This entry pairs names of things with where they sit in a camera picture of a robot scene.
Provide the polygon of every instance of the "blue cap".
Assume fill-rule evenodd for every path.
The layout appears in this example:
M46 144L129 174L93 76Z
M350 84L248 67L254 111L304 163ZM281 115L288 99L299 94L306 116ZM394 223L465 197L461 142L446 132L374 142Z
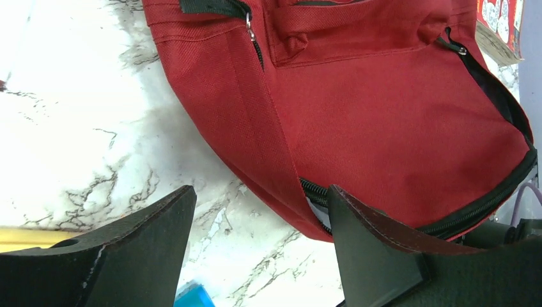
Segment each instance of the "blue cap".
M200 285L179 297L173 307L215 307L207 291Z

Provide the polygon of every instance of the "red book cover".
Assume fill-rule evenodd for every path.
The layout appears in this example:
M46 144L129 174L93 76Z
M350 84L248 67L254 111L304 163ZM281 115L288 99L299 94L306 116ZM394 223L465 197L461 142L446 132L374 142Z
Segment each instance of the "red book cover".
M522 60L523 0L478 0L476 41L499 65Z

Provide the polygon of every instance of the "bag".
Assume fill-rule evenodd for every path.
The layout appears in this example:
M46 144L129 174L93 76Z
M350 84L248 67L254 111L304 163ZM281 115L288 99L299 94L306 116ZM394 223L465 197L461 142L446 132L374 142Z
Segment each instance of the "bag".
M143 0L201 135L283 219L326 241L331 184L451 240L535 165L528 120L474 40L476 3Z

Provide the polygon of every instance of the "red fabric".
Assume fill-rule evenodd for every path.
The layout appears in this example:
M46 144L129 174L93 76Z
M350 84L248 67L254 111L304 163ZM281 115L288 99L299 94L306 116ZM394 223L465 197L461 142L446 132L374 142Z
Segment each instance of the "red fabric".
M527 153L457 54L435 43L450 26L483 63L475 0L245 2L265 70L244 20L143 0L167 78L200 133L304 235L331 240L299 177L418 227L487 194Z

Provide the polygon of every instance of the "marble surface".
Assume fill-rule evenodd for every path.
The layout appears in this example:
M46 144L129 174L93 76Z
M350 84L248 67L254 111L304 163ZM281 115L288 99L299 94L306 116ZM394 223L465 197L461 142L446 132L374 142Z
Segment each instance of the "marble surface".
M11 28L0 47L0 226L88 231L190 184L180 288L202 283L218 307L342 300L333 246L277 217L203 141L138 0L19 4L10 14L0 4ZM517 67L490 66L518 96Z

